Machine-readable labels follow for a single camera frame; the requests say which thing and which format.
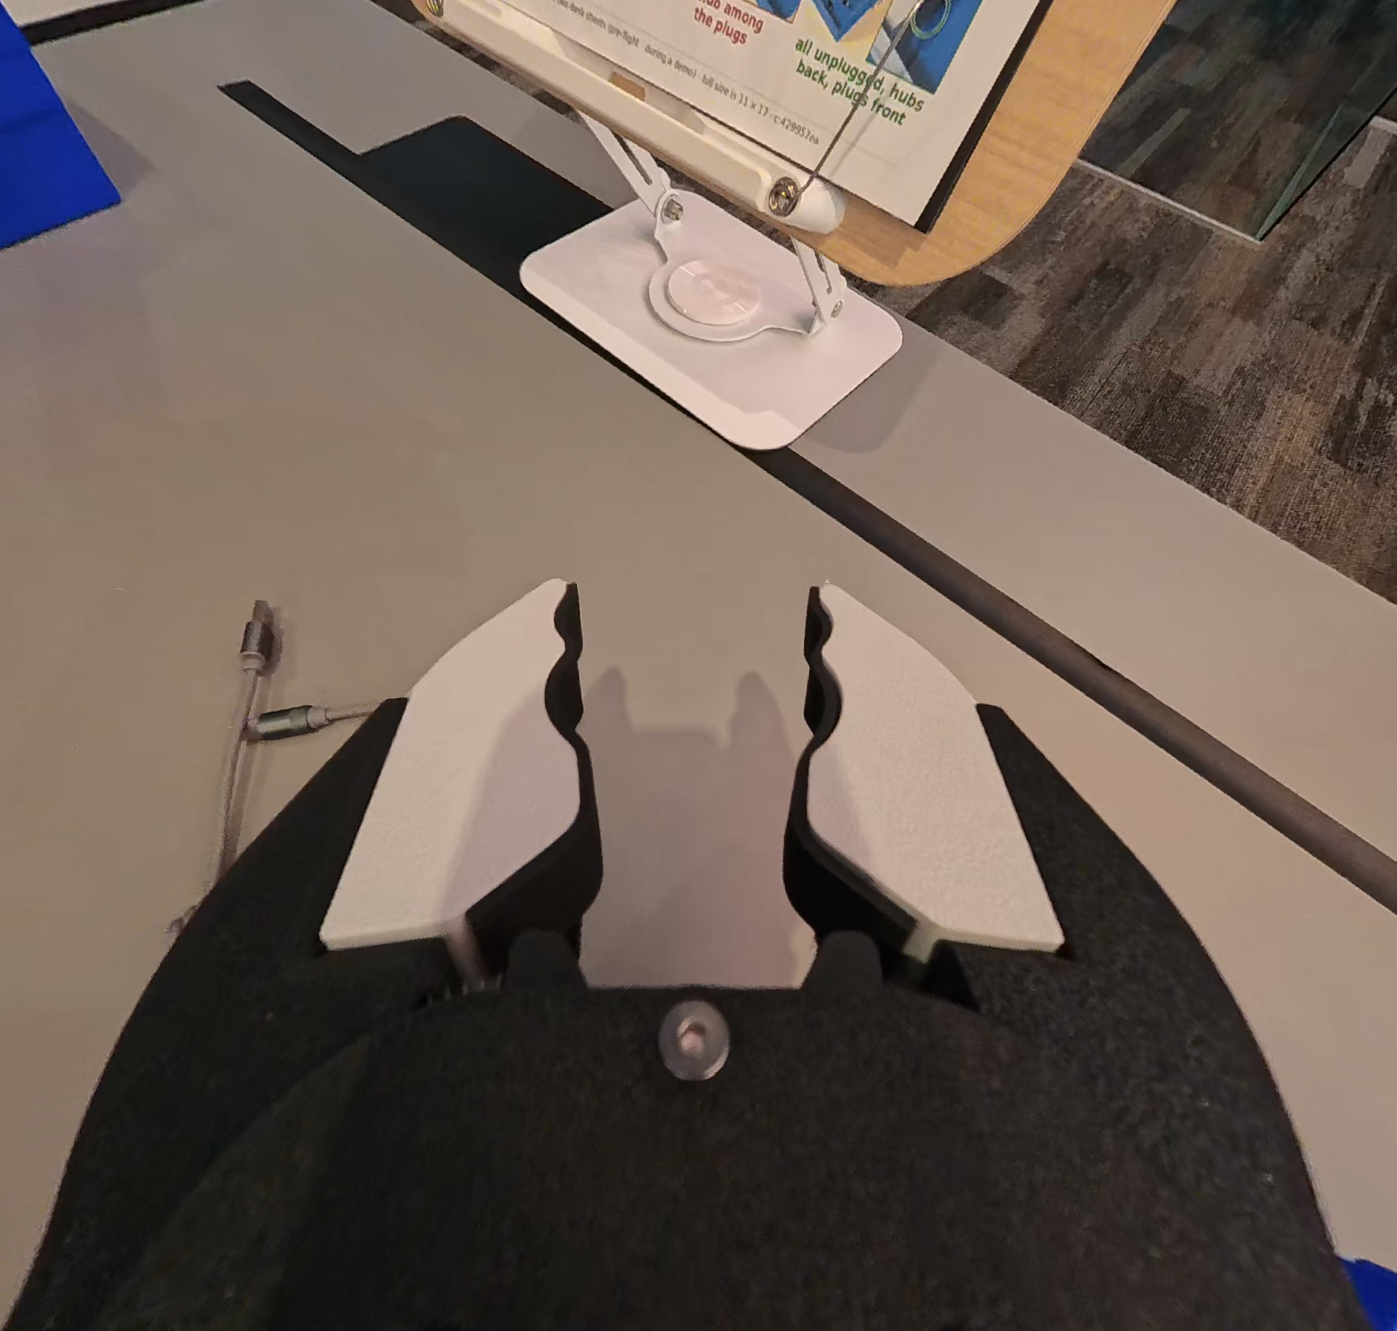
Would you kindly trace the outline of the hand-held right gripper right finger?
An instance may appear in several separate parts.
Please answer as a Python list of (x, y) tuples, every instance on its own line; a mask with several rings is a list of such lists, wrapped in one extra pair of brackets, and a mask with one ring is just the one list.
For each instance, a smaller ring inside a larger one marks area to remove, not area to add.
[(917, 968), (940, 945), (1057, 955), (1050, 893), (974, 695), (833, 584), (810, 592), (784, 886), (816, 938), (862, 932)]

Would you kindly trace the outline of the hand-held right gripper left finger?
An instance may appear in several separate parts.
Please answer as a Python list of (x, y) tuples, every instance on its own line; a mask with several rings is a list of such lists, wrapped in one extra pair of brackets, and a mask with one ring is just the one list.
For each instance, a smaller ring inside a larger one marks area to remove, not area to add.
[(551, 579), (417, 682), (324, 916), (331, 953), (435, 942), (483, 989), (542, 935), (581, 969), (603, 885), (582, 651), (579, 589)]

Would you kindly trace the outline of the printed instruction sheet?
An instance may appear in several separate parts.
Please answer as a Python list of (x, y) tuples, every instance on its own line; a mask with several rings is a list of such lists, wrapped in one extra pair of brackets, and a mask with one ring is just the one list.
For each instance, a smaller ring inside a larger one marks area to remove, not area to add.
[(1053, 0), (501, 0), (927, 231)]

